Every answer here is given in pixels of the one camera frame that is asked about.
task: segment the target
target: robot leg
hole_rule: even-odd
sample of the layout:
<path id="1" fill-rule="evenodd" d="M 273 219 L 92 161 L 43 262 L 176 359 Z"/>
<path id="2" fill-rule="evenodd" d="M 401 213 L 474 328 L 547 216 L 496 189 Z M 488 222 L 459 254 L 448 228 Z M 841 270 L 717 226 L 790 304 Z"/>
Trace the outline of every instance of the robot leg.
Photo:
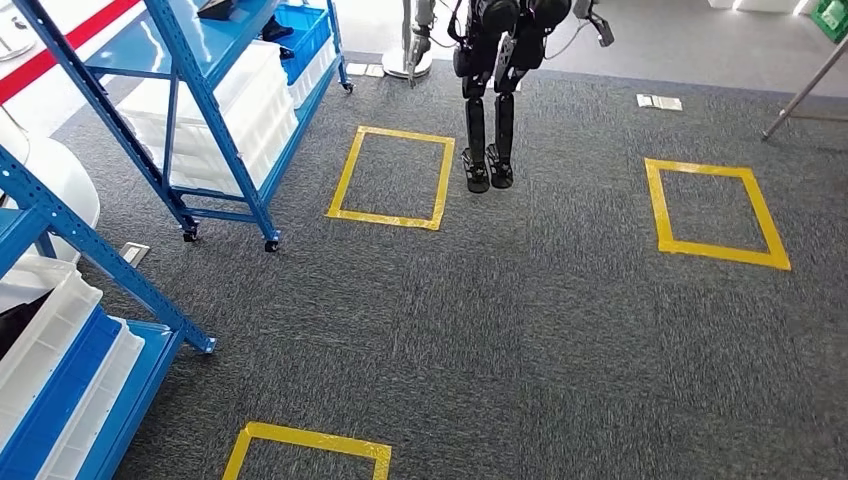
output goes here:
<path id="1" fill-rule="evenodd" d="M 515 0 L 472 0 L 468 7 L 466 36 L 459 38 L 449 31 L 459 43 L 453 56 L 454 71 L 462 78 L 468 129 L 468 148 L 462 152 L 462 161 L 468 190 L 473 193 L 489 189 L 483 95 L 494 70 L 501 35 L 518 19 L 518 5 Z"/>
<path id="2" fill-rule="evenodd" d="M 513 93 L 529 70 L 539 68 L 545 56 L 545 36 L 560 24 L 571 8 L 570 0 L 530 0 L 515 29 L 501 44 L 495 68 L 495 143 L 486 147 L 492 186 L 512 186 Z"/>

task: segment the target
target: white storage box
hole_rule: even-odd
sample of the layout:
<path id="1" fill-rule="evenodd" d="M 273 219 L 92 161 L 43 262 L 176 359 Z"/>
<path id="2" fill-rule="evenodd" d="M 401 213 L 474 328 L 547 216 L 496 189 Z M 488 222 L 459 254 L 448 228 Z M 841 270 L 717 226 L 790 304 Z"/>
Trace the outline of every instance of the white storage box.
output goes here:
<path id="1" fill-rule="evenodd" d="M 324 73 L 330 68 L 330 65 L 333 64 L 333 60 L 336 58 L 336 46 L 333 43 L 333 37 L 330 36 L 329 39 L 324 43 L 324 46 L 321 47 L 321 50 L 318 50 L 318 53 L 312 57 L 312 60 L 307 65 L 306 70 L 297 77 L 297 80 L 289 86 L 289 92 L 291 93 L 292 98 L 294 98 L 294 108 L 298 109 L 303 102 L 306 101 L 306 98 L 312 93 L 312 90 L 315 89 L 315 86 L 318 85 L 318 82 L 321 81 L 321 77 L 324 76 Z"/>
<path id="2" fill-rule="evenodd" d="M 279 55 L 280 46 L 275 43 L 252 42 L 215 89 L 221 114 L 256 188 L 297 126 Z M 168 96 L 167 80 L 147 79 L 118 105 L 160 168 L 164 163 Z M 185 84 L 180 85 L 178 93 L 171 184 L 241 195 Z"/>
<path id="3" fill-rule="evenodd" d="M 144 347 L 144 339 L 130 333 L 125 320 L 114 317 L 112 320 L 121 324 L 121 332 L 41 466 L 39 479 L 77 477 Z"/>
<path id="4" fill-rule="evenodd" d="M 82 280 L 74 264 L 24 255 L 0 279 L 0 311 L 50 289 L 53 293 L 0 360 L 0 451 L 103 296 Z"/>

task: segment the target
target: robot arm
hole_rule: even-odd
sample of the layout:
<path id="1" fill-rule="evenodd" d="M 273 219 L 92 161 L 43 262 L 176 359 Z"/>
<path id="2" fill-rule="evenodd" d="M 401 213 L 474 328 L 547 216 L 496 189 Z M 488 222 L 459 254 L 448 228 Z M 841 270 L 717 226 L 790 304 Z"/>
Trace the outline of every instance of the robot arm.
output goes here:
<path id="1" fill-rule="evenodd" d="M 424 54 L 430 51 L 430 29 L 436 18 L 436 0 L 416 0 L 416 4 L 412 42 L 406 52 L 406 71 L 409 72 L 410 87 L 415 86 L 415 67 L 421 63 Z"/>
<path id="2" fill-rule="evenodd" d="M 594 5 L 593 0 L 574 0 L 574 8 L 571 11 L 580 20 L 588 20 L 598 31 L 598 42 L 601 46 L 609 47 L 615 41 L 615 36 L 612 34 L 609 22 L 592 11 Z"/>

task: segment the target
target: yellow tape square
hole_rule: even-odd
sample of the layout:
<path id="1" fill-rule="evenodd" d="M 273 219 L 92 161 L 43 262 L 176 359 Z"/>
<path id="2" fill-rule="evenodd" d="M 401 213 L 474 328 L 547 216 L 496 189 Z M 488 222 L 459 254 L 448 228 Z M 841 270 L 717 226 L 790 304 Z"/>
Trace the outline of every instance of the yellow tape square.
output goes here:
<path id="1" fill-rule="evenodd" d="M 345 193 L 347 193 L 347 186 L 350 183 L 350 177 L 353 175 L 353 168 L 356 166 L 356 160 L 359 157 L 359 150 L 362 148 L 362 141 L 368 133 L 405 138 L 407 140 L 441 143 L 444 145 L 445 148 L 442 154 L 442 167 L 439 172 L 439 186 L 436 190 L 436 202 L 433 204 L 433 216 L 431 218 L 395 217 L 342 209 L 342 202 L 344 201 Z M 442 223 L 442 215 L 445 213 L 445 198 L 448 193 L 448 177 L 450 177 L 450 166 L 451 159 L 453 158 L 454 144 L 455 140 L 450 137 L 438 137 L 435 135 L 425 135 L 423 133 L 402 132 L 400 130 L 387 130 L 385 128 L 360 126 L 356 129 L 356 136 L 353 138 L 353 144 L 350 146 L 350 152 L 347 155 L 347 161 L 345 162 L 344 170 L 342 170 L 339 185 L 336 187 L 333 202 L 330 204 L 330 209 L 327 211 L 327 216 L 331 218 L 356 220 L 359 222 L 438 230 L 439 225 Z"/>
<path id="2" fill-rule="evenodd" d="M 763 193 L 760 191 L 754 172 L 750 168 L 741 167 L 719 167 L 715 165 L 699 165 L 696 163 L 671 162 L 667 160 L 645 159 L 645 170 L 648 174 L 648 187 L 651 191 L 651 204 L 654 207 L 654 219 L 657 224 L 657 239 L 659 250 L 668 253 L 688 253 L 690 255 L 702 255 L 706 257 L 731 260 L 734 262 L 751 263 L 774 267 L 780 270 L 791 270 L 789 257 L 780 241 L 780 234 L 774 225 L 774 220 L 766 207 Z M 742 180 L 745 191 L 751 200 L 760 230 L 766 240 L 768 252 L 757 252 L 738 248 L 710 245 L 706 243 L 682 242 L 674 239 L 671 233 L 671 219 L 668 215 L 668 207 L 665 203 L 663 192 L 661 170 L 671 170 L 683 173 L 699 173 L 706 175 L 719 175 L 735 177 Z"/>
<path id="3" fill-rule="evenodd" d="M 247 447 L 250 446 L 250 440 L 253 438 L 373 458 L 374 475 L 371 477 L 372 480 L 387 480 L 389 478 L 392 447 L 388 445 L 268 423 L 248 422 L 244 429 L 239 432 L 236 444 L 233 446 L 233 453 L 230 454 L 230 460 L 227 462 L 223 480 L 236 480 L 238 478 L 244 457 L 247 455 Z"/>

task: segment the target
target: robot stand base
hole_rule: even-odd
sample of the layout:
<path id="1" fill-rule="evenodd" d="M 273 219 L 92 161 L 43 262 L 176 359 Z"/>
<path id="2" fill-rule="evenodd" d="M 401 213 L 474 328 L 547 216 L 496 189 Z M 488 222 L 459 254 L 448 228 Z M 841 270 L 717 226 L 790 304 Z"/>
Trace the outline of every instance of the robot stand base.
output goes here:
<path id="1" fill-rule="evenodd" d="M 386 75 L 397 78 L 409 78 L 406 71 L 406 55 L 403 49 L 397 48 L 383 54 L 383 71 Z M 421 63 L 415 67 L 415 78 L 423 77 L 430 72 L 430 67 L 433 65 L 433 55 L 430 52 L 424 54 Z"/>

